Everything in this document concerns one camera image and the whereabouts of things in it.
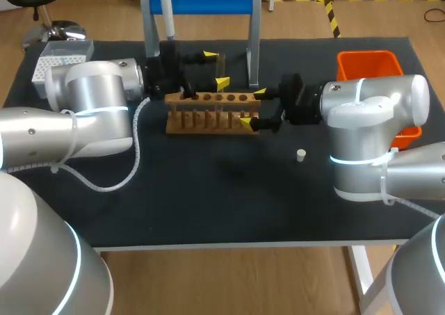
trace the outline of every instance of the wooden peg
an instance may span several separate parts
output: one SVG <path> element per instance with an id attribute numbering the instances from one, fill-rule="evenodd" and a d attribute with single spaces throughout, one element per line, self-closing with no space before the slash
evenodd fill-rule
<path id="1" fill-rule="evenodd" d="M 176 104 L 172 104 L 172 117 L 173 119 L 176 119 Z"/>
<path id="2" fill-rule="evenodd" d="M 185 111 L 181 111 L 181 127 L 183 129 L 186 128 L 186 112 Z"/>
<path id="3" fill-rule="evenodd" d="M 215 113 L 215 120 L 216 120 L 216 128 L 220 128 L 220 119 L 221 119 L 221 111 L 217 110 Z"/>
<path id="4" fill-rule="evenodd" d="M 205 114 L 204 114 L 204 127 L 205 128 L 209 127 L 209 120 L 210 120 L 210 113 L 209 113 L 209 110 L 206 110 Z"/>
<path id="5" fill-rule="evenodd" d="M 230 129 L 232 128 L 232 118 L 233 118 L 232 112 L 231 111 L 227 112 L 227 120 L 228 120 Z"/>
<path id="6" fill-rule="evenodd" d="M 192 123 L 193 123 L 193 128 L 196 128 L 196 120 L 197 120 L 197 112 L 196 110 L 193 110 L 193 114 L 192 114 Z"/>

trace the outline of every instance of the chair base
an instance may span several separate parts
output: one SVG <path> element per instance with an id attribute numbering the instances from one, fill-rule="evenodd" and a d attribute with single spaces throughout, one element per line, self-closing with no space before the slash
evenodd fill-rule
<path id="1" fill-rule="evenodd" d="M 30 30 L 22 40 L 22 49 L 26 51 L 34 42 L 50 40 L 86 40 L 86 31 L 82 25 L 71 21 L 53 21 L 51 26 L 41 24 Z"/>

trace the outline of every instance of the white cable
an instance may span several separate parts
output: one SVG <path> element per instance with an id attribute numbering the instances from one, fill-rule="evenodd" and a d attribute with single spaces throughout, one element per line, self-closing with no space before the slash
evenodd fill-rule
<path id="1" fill-rule="evenodd" d="M 107 188 L 104 188 L 104 187 L 97 186 L 97 185 L 93 184 L 91 181 L 86 179 L 80 172 L 78 172 L 77 170 L 69 167 L 68 165 L 65 165 L 65 164 L 64 165 L 60 165 L 59 168 L 68 171 L 73 176 L 75 176 L 77 179 L 79 179 L 79 181 L 84 183 L 88 188 L 90 188 L 90 189 L 92 189 L 94 191 L 97 191 L 97 192 L 112 192 L 112 191 L 116 191 L 119 188 L 122 188 L 125 184 L 127 184 L 133 178 L 133 176 L 136 174 L 136 171 L 138 171 L 139 161 L 140 161 L 140 147 L 139 147 L 139 137 L 138 137 L 138 118 L 139 118 L 139 114 L 142 111 L 142 109 L 144 108 L 144 106 L 147 105 L 149 102 L 150 102 L 150 98 L 147 97 L 146 99 L 144 99 L 138 105 L 138 108 L 136 109 L 136 111 L 134 113 L 134 117 L 133 117 L 133 139 L 134 139 L 135 159 L 134 159 L 133 169 L 131 169 L 131 172 L 128 174 L 128 176 L 125 177 L 125 179 L 123 181 L 121 181 L 119 184 L 116 184 L 114 186 L 109 186 Z M 28 164 L 28 165 L 23 165 L 23 166 L 20 166 L 20 167 L 9 168 L 9 169 L 6 170 L 6 173 L 9 174 L 11 172 L 22 171 L 22 170 L 27 170 L 27 169 L 52 167 L 55 164 L 56 163 Z"/>
<path id="2" fill-rule="evenodd" d="M 51 172 L 53 174 L 56 174 L 58 172 L 58 169 L 65 164 L 65 162 L 71 157 L 72 153 L 74 152 L 74 149 L 76 148 L 77 144 L 77 136 L 79 134 L 79 128 L 77 126 L 77 117 L 76 113 L 74 113 L 71 110 L 63 109 L 60 113 L 69 113 L 71 115 L 72 119 L 72 132 L 71 132 L 71 143 L 70 148 L 67 151 L 67 154 L 61 159 L 59 162 L 55 163 L 51 167 Z"/>
<path id="3" fill-rule="evenodd" d="M 401 199 L 401 198 L 397 198 L 396 199 L 397 202 L 400 202 L 401 204 L 404 204 L 405 206 L 414 209 L 420 213 L 425 214 L 426 216 L 429 216 L 430 218 L 436 220 L 440 217 L 440 214 L 434 213 L 433 211 L 430 211 L 429 209 L 426 209 L 418 204 L 415 204 L 413 202 L 410 202 L 409 200 L 406 199 Z"/>
<path id="4" fill-rule="evenodd" d="M 388 162 L 384 161 L 382 163 L 382 173 L 380 174 L 380 194 L 382 196 L 382 200 L 386 205 L 394 205 L 395 199 L 388 200 L 387 193 L 387 171 L 388 171 Z"/>

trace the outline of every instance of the stool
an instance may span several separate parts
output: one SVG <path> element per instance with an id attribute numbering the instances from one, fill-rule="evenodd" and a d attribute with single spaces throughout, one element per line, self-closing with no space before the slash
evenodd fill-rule
<path id="1" fill-rule="evenodd" d="M 34 42 L 47 42 L 49 40 L 85 40 L 85 29 L 71 21 L 52 21 L 46 4 L 55 0 L 8 0 L 11 4 L 20 7 L 34 8 L 33 19 L 42 18 L 42 24 L 30 30 L 22 40 L 24 51 Z"/>

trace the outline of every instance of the white cap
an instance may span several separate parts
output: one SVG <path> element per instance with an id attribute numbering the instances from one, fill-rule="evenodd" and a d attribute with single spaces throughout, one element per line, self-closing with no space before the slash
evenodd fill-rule
<path id="1" fill-rule="evenodd" d="M 68 70 L 67 76 L 65 77 L 65 85 L 81 77 L 97 75 L 118 75 L 122 77 L 122 72 L 118 65 L 109 61 L 79 63 Z"/>
<path id="2" fill-rule="evenodd" d="M 17 178 L 0 172 L 0 287 L 21 264 L 37 226 L 34 194 Z"/>
<path id="3" fill-rule="evenodd" d="M 306 151 L 305 150 L 297 150 L 297 161 L 303 162 L 303 160 L 306 157 Z"/>

